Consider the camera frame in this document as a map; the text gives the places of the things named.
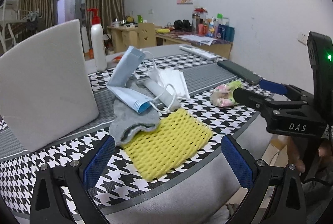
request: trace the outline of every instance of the red lid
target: red lid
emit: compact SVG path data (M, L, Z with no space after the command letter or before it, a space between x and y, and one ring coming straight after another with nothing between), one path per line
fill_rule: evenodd
M93 18L91 19L91 25L96 25L101 23L101 19L97 16L98 9L87 9L87 11L92 11L94 13Z

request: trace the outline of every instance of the yellow object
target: yellow object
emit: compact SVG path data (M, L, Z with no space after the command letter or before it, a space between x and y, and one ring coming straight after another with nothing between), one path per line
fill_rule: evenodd
M156 33L170 33L170 29L156 29Z
M124 150L142 178L152 181L178 167L207 144L212 130L185 109L161 119L153 132L139 132Z

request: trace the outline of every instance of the white remote control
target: white remote control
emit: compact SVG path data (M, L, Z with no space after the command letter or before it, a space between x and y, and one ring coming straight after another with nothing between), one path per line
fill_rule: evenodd
M206 52L202 49L196 48L196 47L192 47L191 45L180 45L179 46L180 50L183 50L185 52L189 52L195 55L198 55L206 60L212 61L217 59L216 55L212 55L209 52Z

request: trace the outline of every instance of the wooden desk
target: wooden desk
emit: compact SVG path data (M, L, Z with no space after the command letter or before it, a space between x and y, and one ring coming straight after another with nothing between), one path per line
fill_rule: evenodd
M112 36L113 48L116 53L124 52L129 46L136 48L145 48L146 46L139 46L139 34L138 28L125 28L119 27L108 27L108 34Z
M195 47L199 47L205 51L212 52L214 54L220 55L224 58L230 58L230 52L232 49L232 45L234 43L225 40L214 40L214 42L209 46L205 44L199 44L197 42L193 42L190 40L183 40L179 38L181 35L190 35L190 33L180 33L180 32L172 32L167 34L158 34L156 33L157 39L161 39L163 41L163 45L171 45L171 44L188 44Z

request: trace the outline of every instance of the hand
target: hand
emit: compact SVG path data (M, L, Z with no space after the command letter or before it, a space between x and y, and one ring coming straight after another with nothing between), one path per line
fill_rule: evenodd
M291 137L288 137L287 155L288 162L294 164L296 169L303 173L305 171L305 165L300 159L299 150ZM320 168L324 168L333 162L331 144L328 140L322 142L318 149L318 155L321 157Z

